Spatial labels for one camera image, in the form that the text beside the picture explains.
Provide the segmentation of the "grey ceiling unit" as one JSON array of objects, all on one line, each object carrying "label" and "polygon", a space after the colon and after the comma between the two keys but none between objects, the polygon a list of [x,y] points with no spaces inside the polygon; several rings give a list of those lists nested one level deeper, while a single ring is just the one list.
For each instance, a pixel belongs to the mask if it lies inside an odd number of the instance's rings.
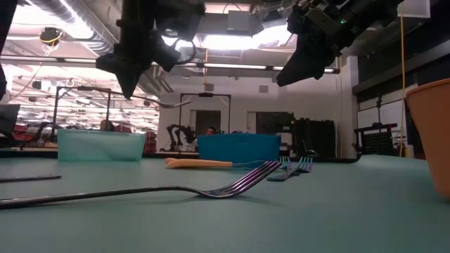
[{"label": "grey ceiling unit", "polygon": [[227,33],[232,35],[250,36],[252,29],[252,15],[246,11],[229,11]]}]

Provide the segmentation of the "wooden background table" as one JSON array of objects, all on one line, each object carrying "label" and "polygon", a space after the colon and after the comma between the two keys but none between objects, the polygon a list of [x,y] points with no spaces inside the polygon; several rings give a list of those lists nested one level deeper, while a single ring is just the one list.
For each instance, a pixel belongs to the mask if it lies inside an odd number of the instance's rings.
[{"label": "wooden background table", "polygon": [[57,152],[56,143],[21,143],[16,145],[0,145],[0,151],[19,151],[19,152]]}]

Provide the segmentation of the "green table mat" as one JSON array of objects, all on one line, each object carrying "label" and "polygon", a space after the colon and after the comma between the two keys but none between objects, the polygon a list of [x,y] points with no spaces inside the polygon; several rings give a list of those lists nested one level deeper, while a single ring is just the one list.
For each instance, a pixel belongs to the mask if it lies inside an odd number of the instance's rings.
[{"label": "green table mat", "polygon": [[450,253],[450,202],[435,192],[422,160],[317,163],[309,174],[208,200],[175,187],[221,188],[244,171],[167,169],[162,159],[0,159],[0,177],[48,174],[62,179],[3,183],[0,199],[169,190],[0,210],[0,253]]}]

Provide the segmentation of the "bright ceiling light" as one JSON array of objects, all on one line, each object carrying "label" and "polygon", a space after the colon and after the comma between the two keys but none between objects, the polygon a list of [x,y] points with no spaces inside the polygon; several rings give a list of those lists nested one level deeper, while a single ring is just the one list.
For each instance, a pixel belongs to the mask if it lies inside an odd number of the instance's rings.
[{"label": "bright ceiling light", "polygon": [[192,42],[195,46],[200,48],[215,50],[248,50],[281,46],[289,40],[291,35],[292,34],[287,30],[287,25],[281,25],[264,29],[252,37],[210,34],[205,35],[203,39],[195,37]]}]

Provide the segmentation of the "whiteboard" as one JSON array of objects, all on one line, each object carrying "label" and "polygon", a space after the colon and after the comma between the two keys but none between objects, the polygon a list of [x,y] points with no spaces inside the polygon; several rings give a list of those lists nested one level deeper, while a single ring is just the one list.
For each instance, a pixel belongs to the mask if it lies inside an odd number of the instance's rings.
[{"label": "whiteboard", "polygon": [[406,124],[404,114],[402,113],[402,101],[396,100],[382,104],[377,102],[375,106],[371,106],[357,112],[357,129],[370,127],[373,123],[397,124],[392,129],[392,140],[394,144],[393,156],[399,156],[401,141],[406,141]]}]

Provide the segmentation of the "blue plastic bin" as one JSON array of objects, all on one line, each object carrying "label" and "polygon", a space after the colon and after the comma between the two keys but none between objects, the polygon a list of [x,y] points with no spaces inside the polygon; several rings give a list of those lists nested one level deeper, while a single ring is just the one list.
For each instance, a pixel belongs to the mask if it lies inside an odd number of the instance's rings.
[{"label": "blue plastic bin", "polygon": [[216,134],[198,137],[200,159],[238,164],[277,160],[280,146],[280,136],[264,134]]}]

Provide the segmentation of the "white ceiling box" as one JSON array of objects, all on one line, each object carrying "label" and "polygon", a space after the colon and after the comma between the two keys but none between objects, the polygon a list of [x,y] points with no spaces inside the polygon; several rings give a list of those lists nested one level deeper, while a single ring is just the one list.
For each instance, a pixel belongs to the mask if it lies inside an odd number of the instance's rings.
[{"label": "white ceiling box", "polygon": [[398,16],[407,18],[430,18],[430,0],[403,0],[398,5]]}]

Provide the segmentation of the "dark window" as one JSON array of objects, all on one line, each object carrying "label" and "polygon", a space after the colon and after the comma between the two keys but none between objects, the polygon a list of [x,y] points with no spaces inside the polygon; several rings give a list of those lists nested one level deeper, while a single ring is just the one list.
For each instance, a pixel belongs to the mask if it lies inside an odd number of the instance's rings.
[{"label": "dark window", "polygon": [[257,112],[256,133],[267,135],[290,133],[294,121],[292,112]]}]

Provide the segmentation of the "dark doorway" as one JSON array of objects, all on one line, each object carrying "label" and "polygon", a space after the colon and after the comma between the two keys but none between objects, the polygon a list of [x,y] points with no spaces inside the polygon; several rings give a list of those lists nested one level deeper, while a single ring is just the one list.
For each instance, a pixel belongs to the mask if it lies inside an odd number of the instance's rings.
[{"label": "dark doorway", "polygon": [[198,136],[206,135],[212,127],[216,131],[221,129],[221,112],[218,110],[196,110],[195,130]]}]

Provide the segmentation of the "translucent teal plastic bin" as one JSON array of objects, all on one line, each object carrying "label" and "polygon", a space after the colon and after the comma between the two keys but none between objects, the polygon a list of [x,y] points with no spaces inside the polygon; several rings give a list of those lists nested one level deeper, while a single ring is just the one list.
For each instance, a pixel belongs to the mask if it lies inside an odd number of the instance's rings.
[{"label": "translucent teal plastic bin", "polygon": [[61,129],[58,159],[62,162],[139,162],[144,134]]}]

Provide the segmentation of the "orange plastic bin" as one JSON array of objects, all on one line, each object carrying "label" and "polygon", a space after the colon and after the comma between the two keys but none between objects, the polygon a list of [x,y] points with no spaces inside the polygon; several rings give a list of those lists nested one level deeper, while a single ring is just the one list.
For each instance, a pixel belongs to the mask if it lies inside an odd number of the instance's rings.
[{"label": "orange plastic bin", "polygon": [[450,78],[406,93],[435,190],[450,200]]}]

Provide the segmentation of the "dark monitor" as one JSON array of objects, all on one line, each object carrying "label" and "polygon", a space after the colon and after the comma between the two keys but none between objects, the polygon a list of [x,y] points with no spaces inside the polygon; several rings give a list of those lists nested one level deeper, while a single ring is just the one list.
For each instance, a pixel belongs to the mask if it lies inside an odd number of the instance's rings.
[{"label": "dark monitor", "polygon": [[19,110],[19,104],[0,105],[0,134],[13,133]]}]

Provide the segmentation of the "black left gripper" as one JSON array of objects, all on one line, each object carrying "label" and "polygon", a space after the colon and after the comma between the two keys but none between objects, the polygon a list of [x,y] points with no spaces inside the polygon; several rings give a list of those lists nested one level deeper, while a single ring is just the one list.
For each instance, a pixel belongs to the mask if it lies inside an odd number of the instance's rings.
[{"label": "black left gripper", "polygon": [[[176,43],[191,42],[204,16],[205,0],[123,0],[116,21],[119,42],[111,53],[96,59],[96,67],[116,72],[123,96],[131,98],[152,63],[169,72],[191,60],[182,57]],[[125,68],[134,70],[134,88],[132,74]]]}]

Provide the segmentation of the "long LED light bar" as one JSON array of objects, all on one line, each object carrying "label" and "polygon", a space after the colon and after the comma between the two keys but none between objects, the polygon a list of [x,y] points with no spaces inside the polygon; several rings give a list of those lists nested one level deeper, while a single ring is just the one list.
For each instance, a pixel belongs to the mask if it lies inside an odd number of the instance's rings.
[{"label": "long LED light bar", "polygon": [[[48,56],[15,56],[0,55],[0,63],[19,64],[19,65],[67,65],[73,67],[95,67],[96,60],[91,58],[62,58]],[[245,64],[228,64],[228,63],[186,63],[183,65],[175,65],[175,67],[186,68],[212,68],[212,69],[236,69],[236,70],[261,70],[280,72],[283,66],[272,65],[245,65]]]}]

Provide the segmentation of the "black perforated cart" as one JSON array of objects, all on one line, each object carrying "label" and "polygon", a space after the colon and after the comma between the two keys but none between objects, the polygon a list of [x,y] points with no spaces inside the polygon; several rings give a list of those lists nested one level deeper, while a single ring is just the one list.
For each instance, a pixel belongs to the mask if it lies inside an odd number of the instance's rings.
[{"label": "black perforated cart", "polygon": [[373,123],[371,126],[355,129],[354,149],[361,155],[393,155],[392,129],[397,124]]}]

